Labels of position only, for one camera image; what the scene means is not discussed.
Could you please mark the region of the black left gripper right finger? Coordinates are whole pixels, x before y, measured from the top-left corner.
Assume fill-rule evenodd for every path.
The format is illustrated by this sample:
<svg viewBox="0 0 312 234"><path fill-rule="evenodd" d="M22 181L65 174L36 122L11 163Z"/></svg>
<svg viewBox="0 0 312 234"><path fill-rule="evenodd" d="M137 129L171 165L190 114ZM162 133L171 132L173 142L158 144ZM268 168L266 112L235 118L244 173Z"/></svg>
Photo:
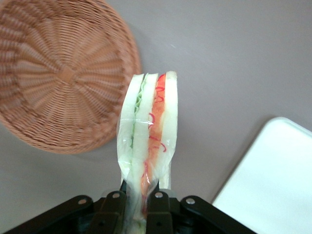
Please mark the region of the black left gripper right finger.
<svg viewBox="0 0 312 234"><path fill-rule="evenodd" d="M147 203L147 234L254 234L206 200L189 195L181 200L156 185Z"/></svg>

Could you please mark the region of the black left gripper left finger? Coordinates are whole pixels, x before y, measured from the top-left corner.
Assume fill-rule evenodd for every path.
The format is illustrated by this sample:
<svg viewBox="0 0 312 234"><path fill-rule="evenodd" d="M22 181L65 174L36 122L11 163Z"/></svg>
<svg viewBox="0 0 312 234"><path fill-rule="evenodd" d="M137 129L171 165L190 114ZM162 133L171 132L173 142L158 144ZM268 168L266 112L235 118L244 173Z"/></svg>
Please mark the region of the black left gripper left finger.
<svg viewBox="0 0 312 234"><path fill-rule="evenodd" d="M120 234L126 206L126 183L94 202L75 196L6 231L7 234Z"/></svg>

